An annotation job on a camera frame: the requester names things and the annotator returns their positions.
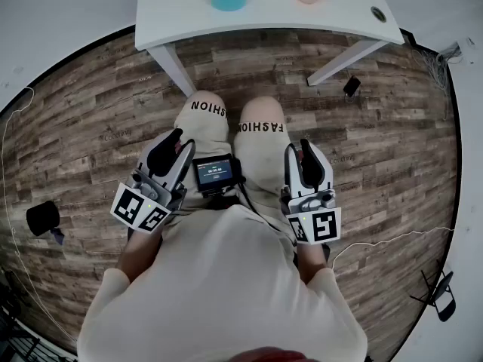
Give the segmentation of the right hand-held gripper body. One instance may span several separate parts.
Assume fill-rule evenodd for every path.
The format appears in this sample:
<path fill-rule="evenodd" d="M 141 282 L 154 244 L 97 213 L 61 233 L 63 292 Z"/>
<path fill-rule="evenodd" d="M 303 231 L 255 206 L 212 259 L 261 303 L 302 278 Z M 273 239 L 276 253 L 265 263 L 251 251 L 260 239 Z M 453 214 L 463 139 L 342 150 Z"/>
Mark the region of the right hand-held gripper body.
<path fill-rule="evenodd" d="M 297 244 L 323 244 L 340 239 L 341 208 L 336 207 L 334 189 L 292 196 L 289 186 L 284 186 L 281 205 Z"/>

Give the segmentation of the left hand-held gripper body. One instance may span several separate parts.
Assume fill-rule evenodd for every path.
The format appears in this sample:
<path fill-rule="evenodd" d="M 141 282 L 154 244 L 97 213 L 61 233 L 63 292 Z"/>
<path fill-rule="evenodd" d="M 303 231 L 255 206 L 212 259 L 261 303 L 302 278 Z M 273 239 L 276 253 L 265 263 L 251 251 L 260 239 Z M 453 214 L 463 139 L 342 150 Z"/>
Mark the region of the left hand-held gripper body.
<path fill-rule="evenodd" d="M 130 229 L 152 233 L 176 210 L 186 195 L 183 180 L 188 168 L 167 176 L 149 176 L 134 169 L 125 183 L 118 185 L 110 213 Z"/>

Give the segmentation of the person's right forearm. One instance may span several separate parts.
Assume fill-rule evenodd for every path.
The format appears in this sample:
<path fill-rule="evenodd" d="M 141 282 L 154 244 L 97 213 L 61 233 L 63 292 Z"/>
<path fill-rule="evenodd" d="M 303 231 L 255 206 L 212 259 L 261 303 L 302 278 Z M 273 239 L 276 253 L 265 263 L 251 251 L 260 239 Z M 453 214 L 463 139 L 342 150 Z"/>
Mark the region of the person's right forearm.
<path fill-rule="evenodd" d="M 297 245 L 297 269 L 304 284 L 308 284 L 318 271 L 327 267 L 324 248 L 323 244 Z"/>

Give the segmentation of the person's left forearm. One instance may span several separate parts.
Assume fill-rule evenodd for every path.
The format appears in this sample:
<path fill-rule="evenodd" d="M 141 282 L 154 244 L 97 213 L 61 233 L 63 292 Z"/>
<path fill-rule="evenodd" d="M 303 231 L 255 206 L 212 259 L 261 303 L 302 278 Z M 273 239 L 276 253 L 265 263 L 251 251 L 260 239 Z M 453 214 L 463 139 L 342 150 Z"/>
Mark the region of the person's left forearm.
<path fill-rule="evenodd" d="M 154 263 L 162 245 L 163 227 L 153 233 L 134 231 L 121 253 L 116 268 L 132 283 Z"/>

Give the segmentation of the black screen device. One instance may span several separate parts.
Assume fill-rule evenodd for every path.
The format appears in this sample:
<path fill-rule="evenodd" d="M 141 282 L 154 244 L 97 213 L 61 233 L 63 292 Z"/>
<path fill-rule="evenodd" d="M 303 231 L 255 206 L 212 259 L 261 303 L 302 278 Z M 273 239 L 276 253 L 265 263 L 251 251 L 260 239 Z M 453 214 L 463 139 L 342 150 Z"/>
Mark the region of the black screen device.
<path fill-rule="evenodd" d="M 198 191 L 204 198 L 222 195 L 235 185 L 232 156 L 216 155 L 192 161 Z"/>

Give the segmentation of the beige printed shorts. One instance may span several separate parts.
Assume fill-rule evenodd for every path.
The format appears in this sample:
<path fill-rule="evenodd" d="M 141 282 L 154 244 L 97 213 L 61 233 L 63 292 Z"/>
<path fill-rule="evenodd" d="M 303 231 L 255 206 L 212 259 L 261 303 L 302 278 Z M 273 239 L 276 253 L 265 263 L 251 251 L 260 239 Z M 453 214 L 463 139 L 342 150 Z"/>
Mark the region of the beige printed shorts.
<path fill-rule="evenodd" d="M 281 211 L 280 191 L 284 186 L 284 153 L 290 138 L 286 124 L 239 121 L 234 141 L 228 141 L 229 126 L 213 106 L 201 109 L 202 103 L 185 106 L 174 126 L 183 131 L 181 141 L 195 140 L 195 157 L 206 158 L 232 153 L 240 161 L 246 179 L 242 188 L 236 186 L 241 204 L 261 216 L 278 232 L 278 236 L 295 241 L 294 233 Z"/>

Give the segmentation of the person's right leg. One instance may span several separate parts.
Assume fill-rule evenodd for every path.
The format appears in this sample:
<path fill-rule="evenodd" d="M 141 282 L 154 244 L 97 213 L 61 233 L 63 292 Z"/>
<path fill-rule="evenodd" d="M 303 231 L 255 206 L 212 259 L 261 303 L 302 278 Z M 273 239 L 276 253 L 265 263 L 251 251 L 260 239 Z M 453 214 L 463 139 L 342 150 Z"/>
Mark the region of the person's right leg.
<path fill-rule="evenodd" d="M 281 104 L 273 97 L 256 97 L 248 101 L 241 111 L 240 122 L 285 122 Z"/>

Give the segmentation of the small black box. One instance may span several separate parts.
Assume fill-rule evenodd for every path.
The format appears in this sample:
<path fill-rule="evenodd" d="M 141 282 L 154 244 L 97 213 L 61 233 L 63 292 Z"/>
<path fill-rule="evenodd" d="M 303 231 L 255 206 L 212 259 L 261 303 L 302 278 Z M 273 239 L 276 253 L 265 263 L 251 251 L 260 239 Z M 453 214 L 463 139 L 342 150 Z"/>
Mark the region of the small black box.
<path fill-rule="evenodd" d="M 345 97 L 354 97 L 355 93 L 359 89 L 361 82 L 354 75 L 349 78 L 345 86 L 343 87 L 343 92 Z"/>

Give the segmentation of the person's beige shirt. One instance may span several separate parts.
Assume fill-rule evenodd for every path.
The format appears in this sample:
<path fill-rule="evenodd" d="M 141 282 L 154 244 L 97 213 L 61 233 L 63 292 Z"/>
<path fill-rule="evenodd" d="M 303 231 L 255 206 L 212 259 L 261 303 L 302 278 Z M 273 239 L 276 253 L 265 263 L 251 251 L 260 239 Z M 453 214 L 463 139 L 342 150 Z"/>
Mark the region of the person's beige shirt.
<path fill-rule="evenodd" d="M 79 362 L 227 362 L 255 348 L 364 362 L 368 340 L 327 266 L 304 284 L 297 248 L 235 205 L 162 230 L 132 283 L 105 271 L 78 337 Z"/>

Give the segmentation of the black cylindrical pouch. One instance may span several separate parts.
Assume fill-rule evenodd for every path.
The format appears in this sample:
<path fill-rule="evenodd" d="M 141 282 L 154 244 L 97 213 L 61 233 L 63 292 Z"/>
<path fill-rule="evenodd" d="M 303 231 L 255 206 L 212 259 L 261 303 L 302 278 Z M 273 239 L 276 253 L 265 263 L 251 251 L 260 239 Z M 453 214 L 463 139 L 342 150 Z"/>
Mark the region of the black cylindrical pouch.
<path fill-rule="evenodd" d="M 59 245 L 63 244 L 64 234 L 59 228 L 60 214 L 53 201 L 46 201 L 29 208 L 26 211 L 26 221 L 29 230 L 35 236 L 50 232 Z"/>

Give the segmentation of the black folding chair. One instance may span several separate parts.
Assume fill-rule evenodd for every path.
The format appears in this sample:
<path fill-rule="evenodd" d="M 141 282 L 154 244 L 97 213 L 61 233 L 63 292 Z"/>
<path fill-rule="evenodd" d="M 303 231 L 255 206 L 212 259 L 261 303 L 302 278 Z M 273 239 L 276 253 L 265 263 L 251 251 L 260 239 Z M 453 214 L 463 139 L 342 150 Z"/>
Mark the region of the black folding chair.
<path fill-rule="evenodd" d="M 427 292 L 421 297 L 411 296 L 411 298 L 423 304 L 432 306 L 436 310 L 438 319 L 441 322 L 448 321 L 456 311 L 457 307 L 454 294 L 450 287 L 450 282 L 454 276 L 454 273 L 452 271 L 447 274 L 442 272 L 441 274 L 443 275 L 443 278 L 440 281 L 436 281 L 434 285 L 429 283 L 429 279 L 423 271 L 421 274 L 423 276 Z M 450 301 L 444 308 L 439 308 L 438 301 L 446 294 L 450 296 Z"/>

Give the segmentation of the black metal railing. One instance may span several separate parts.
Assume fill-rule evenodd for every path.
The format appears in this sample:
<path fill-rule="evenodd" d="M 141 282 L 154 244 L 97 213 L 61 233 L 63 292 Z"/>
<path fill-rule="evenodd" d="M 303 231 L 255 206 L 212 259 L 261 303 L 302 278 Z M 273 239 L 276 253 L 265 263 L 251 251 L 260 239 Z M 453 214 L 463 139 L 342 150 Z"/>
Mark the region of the black metal railing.
<path fill-rule="evenodd" d="M 0 267 L 0 360 L 78 362 L 76 355 L 48 341 L 21 321 L 32 303 L 14 272 Z"/>

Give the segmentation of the white wall socket box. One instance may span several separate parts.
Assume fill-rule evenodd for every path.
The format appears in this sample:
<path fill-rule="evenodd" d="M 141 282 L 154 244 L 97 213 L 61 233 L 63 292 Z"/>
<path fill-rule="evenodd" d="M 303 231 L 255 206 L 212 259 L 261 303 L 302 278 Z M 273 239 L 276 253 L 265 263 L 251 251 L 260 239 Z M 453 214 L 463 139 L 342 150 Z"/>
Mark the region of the white wall socket box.
<path fill-rule="evenodd" d="M 467 65 L 475 64 L 478 60 L 477 44 L 470 38 L 465 37 L 457 41 L 461 56 Z"/>

